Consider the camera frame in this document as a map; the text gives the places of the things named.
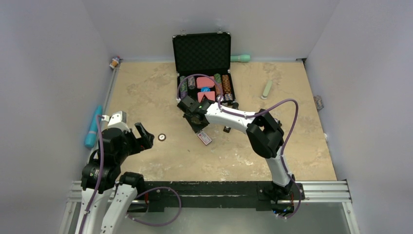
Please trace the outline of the black stapler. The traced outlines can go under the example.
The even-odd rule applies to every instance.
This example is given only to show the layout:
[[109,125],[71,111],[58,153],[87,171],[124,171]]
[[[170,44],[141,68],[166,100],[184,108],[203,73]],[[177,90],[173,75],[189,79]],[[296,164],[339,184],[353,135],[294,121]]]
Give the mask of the black stapler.
[[[239,103],[233,102],[231,108],[235,109],[235,110],[238,110],[239,109]],[[223,131],[226,132],[226,133],[230,133],[231,128],[228,127],[228,126],[224,126]]]

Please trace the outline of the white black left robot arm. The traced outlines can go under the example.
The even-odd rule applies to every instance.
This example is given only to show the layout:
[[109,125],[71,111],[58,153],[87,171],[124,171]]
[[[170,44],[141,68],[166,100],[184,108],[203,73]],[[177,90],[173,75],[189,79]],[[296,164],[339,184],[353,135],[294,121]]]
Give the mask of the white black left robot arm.
[[108,125],[105,130],[98,129],[98,149],[82,170],[77,234],[116,233],[131,202],[145,194],[143,176],[131,172],[121,174],[121,164],[128,156],[152,148],[154,135],[138,122],[135,128],[140,137],[135,137],[123,111],[97,118]]

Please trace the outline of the pale green stapler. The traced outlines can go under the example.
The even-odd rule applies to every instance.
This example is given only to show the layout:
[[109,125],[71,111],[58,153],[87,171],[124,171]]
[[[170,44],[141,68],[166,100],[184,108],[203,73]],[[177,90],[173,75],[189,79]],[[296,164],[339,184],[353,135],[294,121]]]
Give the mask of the pale green stapler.
[[262,96],[261,96],[262,99],[267,99],[267,97],[269,95],[269,92],[271,90],[272,84],[273,84],[273,80],[269,79],[266,83],[266,86],[265,86],[264,90],[263,90],[263,93],[262,93]]

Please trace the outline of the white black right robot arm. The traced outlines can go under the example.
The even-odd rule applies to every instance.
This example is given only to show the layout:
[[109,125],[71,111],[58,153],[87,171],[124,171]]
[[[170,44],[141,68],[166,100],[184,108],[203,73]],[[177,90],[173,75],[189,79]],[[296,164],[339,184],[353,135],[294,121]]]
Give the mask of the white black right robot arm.
[[196,133],[209,124],[220,124],[246,134],[253,151],[267,162],[274,194],[286,198],[292,193],[294,177],[284,156],[290,136],[284,135],[280,123],[272,117],[269,110],[244,112],[209,99],[198,102],[190,96],[178,98],[177,107]]

